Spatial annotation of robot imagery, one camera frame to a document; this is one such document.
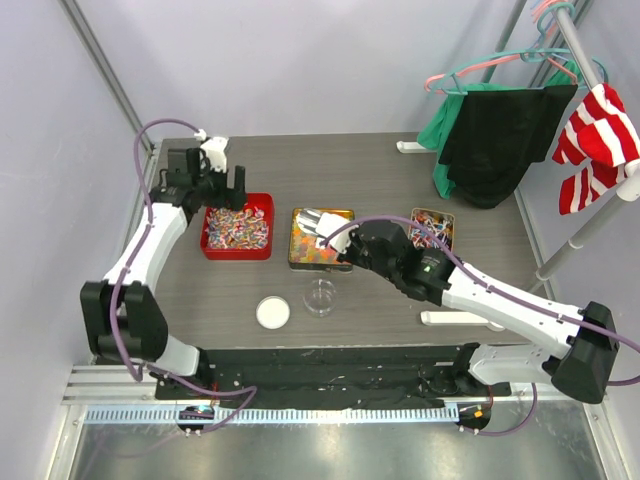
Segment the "red candy tin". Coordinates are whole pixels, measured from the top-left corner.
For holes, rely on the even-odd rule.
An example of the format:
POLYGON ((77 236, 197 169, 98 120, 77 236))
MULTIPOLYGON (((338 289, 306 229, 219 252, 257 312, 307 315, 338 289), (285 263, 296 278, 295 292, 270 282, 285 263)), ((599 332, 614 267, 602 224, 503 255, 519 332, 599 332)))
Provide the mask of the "red candy tin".
POLYGON ((267 260, 271 256, 274 201, 268 193, 249 193, 240 211, 207 207, 200 247, 208 260, 267 260))

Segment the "gold gummy tin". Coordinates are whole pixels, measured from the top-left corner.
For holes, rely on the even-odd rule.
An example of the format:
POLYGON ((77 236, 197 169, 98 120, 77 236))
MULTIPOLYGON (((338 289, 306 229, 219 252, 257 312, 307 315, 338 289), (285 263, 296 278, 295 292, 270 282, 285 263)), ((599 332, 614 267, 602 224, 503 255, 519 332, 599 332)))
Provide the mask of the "gold gummy tin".
POLYGON ((316 238, 305 233, 296 217, 302 208, 294 208, 291 217, 288 264, 293 271, 350 273, 353 266, 337 260, 338 254, 329 248, 318 248, 316 238))

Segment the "silver metal scoop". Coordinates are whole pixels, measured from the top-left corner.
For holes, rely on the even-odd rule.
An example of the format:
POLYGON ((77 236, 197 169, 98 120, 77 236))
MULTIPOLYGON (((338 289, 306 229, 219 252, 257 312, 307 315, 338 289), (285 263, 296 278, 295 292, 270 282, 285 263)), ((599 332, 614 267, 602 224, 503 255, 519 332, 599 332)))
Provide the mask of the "silver metal scoop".
POLYGON ((326 238, 331 233, 330 215, 315 209, 302 209, 296 215, 296 224, 308 235, 326 238))

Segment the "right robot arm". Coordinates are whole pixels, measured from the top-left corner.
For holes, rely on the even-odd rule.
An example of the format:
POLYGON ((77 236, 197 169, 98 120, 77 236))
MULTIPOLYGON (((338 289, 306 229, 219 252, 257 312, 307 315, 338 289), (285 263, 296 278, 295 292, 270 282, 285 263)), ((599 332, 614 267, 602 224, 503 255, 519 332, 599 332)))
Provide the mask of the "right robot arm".
POLYGON ((411 299, 476 315, 525 338, 516 345, 464 346, 451 371, 460 393, 535 383, 583 403, 602 402, 619 351, 608 307, 567 305, 512 287, 440 249, 416 248, 388 219, 350 228, 329 244, 339 260, 376 273, 411 299))

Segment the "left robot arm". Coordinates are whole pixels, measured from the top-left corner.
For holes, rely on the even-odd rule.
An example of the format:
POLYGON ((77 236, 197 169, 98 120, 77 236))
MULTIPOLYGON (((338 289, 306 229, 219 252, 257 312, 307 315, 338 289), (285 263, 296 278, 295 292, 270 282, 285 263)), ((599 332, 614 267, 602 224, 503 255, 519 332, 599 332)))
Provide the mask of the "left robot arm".
POLYGON ((245 169, 228 170, 227 143, 213 137, 197 147, 169 150, 168 167, 149 191, 147 211, 124 253, 101 281, 87 282, 80 291, 94 355, 179 376, 179 388, 193 399, 212 389, 207 354, 170 334, 154 292, 169 253, 201 208, 240 210, 247 202, 245 169))

